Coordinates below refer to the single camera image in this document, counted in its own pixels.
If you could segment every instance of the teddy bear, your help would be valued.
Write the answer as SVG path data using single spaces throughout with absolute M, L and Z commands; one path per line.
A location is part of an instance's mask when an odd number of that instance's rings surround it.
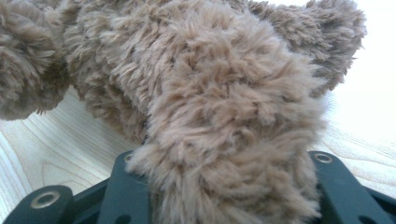
M 351 0 L 0 0 L 0 118 L 73 86 L 130 141 L 154 223 L 306 223 L 321 96 L 366 35 Z

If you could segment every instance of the metal grommet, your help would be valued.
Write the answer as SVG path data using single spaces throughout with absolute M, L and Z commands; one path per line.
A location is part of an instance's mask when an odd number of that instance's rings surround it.
M 332 163 L 332 158 L 326 154 L 323 154 L 323 153 L 316 153 L 315 159 L 317 159 L 317 161 L 321 161 L 323 163 Z
M 126 156 L 124 157 L 124 161 L 125 161 L 125 162 L 128 162 L 128 161 L 131 160 L 131 158 L 132 158 L 132 154 L 126 155 Z
M 61 194 L 56 190 L 47 191 L 36 196 L 30 206 L 34 209 L 45 208 L 54 204 L 60 197 Z

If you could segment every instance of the wooden surface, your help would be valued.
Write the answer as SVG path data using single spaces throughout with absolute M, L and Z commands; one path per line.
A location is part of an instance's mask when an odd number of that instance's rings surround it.
M 363 185 L 396 198 L 396 48 L 389 27 L 396 4 L 371 2 L 359 1 L 368 18 L 365 49 L 346 84 L 324 98 L 328 129 L 312 148 L 335 154 Z M 35 189 L 62 184 L 78 193 L 100 182 L 117 155 L 137 146 L 93 119 L 73 90 L 44 116 L 0 121 L 0 222 Z

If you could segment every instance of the screw hole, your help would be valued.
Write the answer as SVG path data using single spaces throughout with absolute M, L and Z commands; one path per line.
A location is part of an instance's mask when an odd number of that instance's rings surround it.
M 131 158 L 132 158 L 132 154 L 126 155 L 126 156 L 124 157 L 124 161 L 125 161 L 125 162 L 128 162 L 128 161 L 131 160 Z
M 359 221 L 363 224 L 376 224 L 376 222 L 369 217 L 360 216 Z
M 321 161 L 323 163 L 332 163 L 332 158 L 330 156 L 326 155 L 326 154 L 323 154 L 323 153 L 315 154 L 315 158 L 318 161 Z
M 30 206 L 34 209 L 41 209 L 54 204 L 61 197 L 58 191 L 52 190 L 39 194 L 32 200 Z
M 131 222 L 131 217 L 128 215 L 123 215 L 117 217 L 115 224 L 128 224 Z

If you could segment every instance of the curly fur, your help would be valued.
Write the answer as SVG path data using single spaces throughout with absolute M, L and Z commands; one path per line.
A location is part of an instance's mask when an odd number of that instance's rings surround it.
M 52 109 L 70 85 L 56 12 L 0 0 L 0 14 L 0 118 L 24 119 Z
M 148 137 L 127 169 L 148 177 L 155 223 L 319 216 L 305 150 L 323 127 L 319 96 L 365 35 L 354 3 L 32 3 L 0 0 L 0 117 L 50 109 L 71 82 L 94 116 Z

